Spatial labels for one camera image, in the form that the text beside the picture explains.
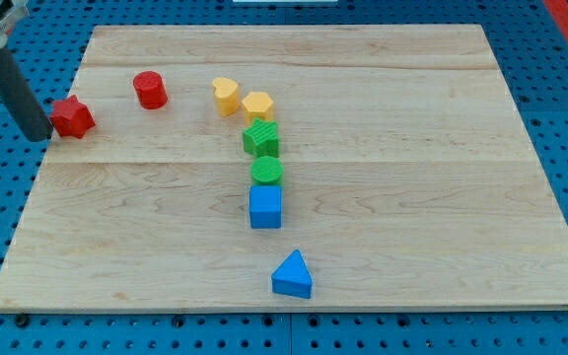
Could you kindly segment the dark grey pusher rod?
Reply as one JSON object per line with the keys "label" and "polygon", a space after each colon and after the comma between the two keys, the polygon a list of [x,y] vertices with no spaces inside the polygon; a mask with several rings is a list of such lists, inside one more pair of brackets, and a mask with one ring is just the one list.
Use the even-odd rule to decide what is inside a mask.
{"label": "dark grey pusher rod", "polygon": [[51,137],[52,124],[6,46],[0,48],[0,100],[27,140]]}

